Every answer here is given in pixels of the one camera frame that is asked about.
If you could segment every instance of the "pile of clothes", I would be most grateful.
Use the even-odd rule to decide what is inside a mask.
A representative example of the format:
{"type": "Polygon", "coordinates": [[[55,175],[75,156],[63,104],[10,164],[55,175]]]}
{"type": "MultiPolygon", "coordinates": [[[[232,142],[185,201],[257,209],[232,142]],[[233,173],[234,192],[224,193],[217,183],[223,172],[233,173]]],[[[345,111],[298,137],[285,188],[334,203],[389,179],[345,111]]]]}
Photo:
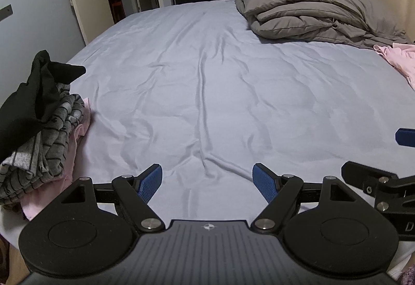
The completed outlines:
{"type": "Polygon", "coordinates": [[[89,100],[69,89],[85,72],[41,51],[27,82],[0,107],[0,204],[20,203],[29,220],[72,183],[91,111],[89,100]]]}

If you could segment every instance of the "metal screw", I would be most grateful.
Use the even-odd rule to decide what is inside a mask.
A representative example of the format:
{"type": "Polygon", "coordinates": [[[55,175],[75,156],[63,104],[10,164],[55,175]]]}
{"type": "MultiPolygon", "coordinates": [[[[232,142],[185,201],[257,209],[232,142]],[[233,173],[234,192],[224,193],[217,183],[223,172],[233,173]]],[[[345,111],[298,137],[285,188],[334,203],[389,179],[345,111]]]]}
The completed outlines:
{"type": "Polygon", "coordinates": [[[157,218],[146,218],[141,221],[141,226],[149,230],[154,230],[161,226],[161,221],[157,218]]]}
{"type": "Polygon", "coordinates": [[[386,211],[389,208],[389,204],[387,204],[386,202],[380,202],[380,203],[378,203],[378,205],[376,206],[376,208],[379,211],[384,212],[384,211],[386,211]]]}
{"type": "Polygon", "coordinates": [[[261,218],[255,221],[255,226],[261,230],[269,230],[275,226],[275,222],[272,219],[261,218]]]}
{"type": "Polygon", "coordinates": [[[386,183],[387,181],[389,181],[389,179],[386,176],[383,176],[379,179],[379,182],[381,183],[386,183]]]}

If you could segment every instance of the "pink garment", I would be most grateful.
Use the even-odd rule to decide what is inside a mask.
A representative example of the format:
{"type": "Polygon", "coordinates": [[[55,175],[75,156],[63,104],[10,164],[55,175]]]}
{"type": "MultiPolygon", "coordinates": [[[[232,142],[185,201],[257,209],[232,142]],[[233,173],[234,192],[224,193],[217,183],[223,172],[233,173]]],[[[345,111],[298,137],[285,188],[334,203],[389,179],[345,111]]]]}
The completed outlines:
{"type": "Polygon", "coordinates": [[[85,109],[82,122],[69,135],[68,151],[64,163],[64,173],[54,181],[42,185],[40,188],[24,195],[20,199],[23,212],[31,221],[39,212],[41,212],[52,200],[63,192],[72,183],[73,167],[75,165],[77,140],[84,136],[89,128],[91,121],[91,109],[89,99],[84,99],[85,109]]]}
{"type": "Polygon", "coordinates": [[[375,45],[373,48],[406,77],[415,90],[415,45],[393,43],[393,47],[375,45]]]}

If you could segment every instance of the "textured black surface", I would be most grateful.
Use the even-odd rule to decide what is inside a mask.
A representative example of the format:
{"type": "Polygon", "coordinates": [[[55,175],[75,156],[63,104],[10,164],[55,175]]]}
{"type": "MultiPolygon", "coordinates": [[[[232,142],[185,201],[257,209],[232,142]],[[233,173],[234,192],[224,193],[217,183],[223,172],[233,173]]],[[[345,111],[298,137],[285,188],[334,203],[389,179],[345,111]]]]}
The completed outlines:
{"type": "Polygon", "coordinates": [[[142,236],[121,263],[83,279],[32,274],[22,284],[285,284],[392,285],[386,274],[361,280],[316,275],[293,261],[271,235],[259,235],[245,221],[174,221],[165,232],[142,236]]]}

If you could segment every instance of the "gray duvet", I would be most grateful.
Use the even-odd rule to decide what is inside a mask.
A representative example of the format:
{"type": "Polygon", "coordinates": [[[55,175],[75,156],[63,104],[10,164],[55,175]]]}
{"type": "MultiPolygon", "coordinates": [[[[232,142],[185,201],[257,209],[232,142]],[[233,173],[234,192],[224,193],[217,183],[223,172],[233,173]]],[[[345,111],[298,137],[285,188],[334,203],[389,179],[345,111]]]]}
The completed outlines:
{"type": "Polygon", "coordinates": [[[359,48],[407,44],[397,19],[379,0],[235,0],[257,35],[359,48]]]}

